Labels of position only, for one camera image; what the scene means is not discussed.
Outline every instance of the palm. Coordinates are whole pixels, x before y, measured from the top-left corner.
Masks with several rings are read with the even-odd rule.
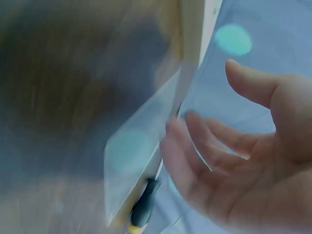
[[[271,109],[276,133],[243,134],[216,120],[188,113],[186,123],[193,141],[182,122],[172,120],[161,145],[166,168],[182,196],[194,208],[233,232],[311,233],[312,225],[307,217],[312,215],[309,131],[312,113],[306,109],[302,115],[298,105],[285,103],[292,98],[289,95],[293,90],[288,90],[293,89],[292,81],[276,82],[275,87],[270,87],[273,82],[268,85],[254,78],[268,75],[253,74],[247,69],[238,77],[237,66],[229,64],[227,68],[231,86],[239,94]],[[258,94],[255,90],[248,93],[244,84],[250,88],[251,82],[259,82],[259,88],[266,89]],[[237,154],[224,150],[220,141]],[[193,143],[212,172],[197,156]]]

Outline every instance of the fingernail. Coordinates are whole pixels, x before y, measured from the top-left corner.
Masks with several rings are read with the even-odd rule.
[[[232,59],[232,58],[228,59],[227,62],[231,62],[231,63],[233,63],[233,64],[238,64],[238,65],[240,65],[238,62],[236,62],[236,61],[235,61],[234,59]]]

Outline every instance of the finger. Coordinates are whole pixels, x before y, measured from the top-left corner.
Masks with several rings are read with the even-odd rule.
[[[282,80],[281,75],[243,67],[232,59],[226,61],[225,71],[229,84],[238,94],[270,108],[272,95]]]
[[[245,161],[241,157],[232,155],[222,149],[214,141],[213,134],[198,113],[188,113],[185,119],[196,148],[213,170],[229,173]]]
[[[223,144],[236,153],[250,156],[258,140],[266,135],[246,134],[226,126],[215,119],[205,120],[211,133]]]
[[[209,168],[199,157],[196,149],[188,136],[186,126],[182,121],[173,118],[166,126],[167,136],[175,140],[177,146],[181,149],[185,158],[195,174],[201,174]]]
[[[195,209],[207,214],[216,187],[225,176],[210,172],[207,167],[193,168],[173,136],[166,136],[160,148],[164,165],[181,196]]]

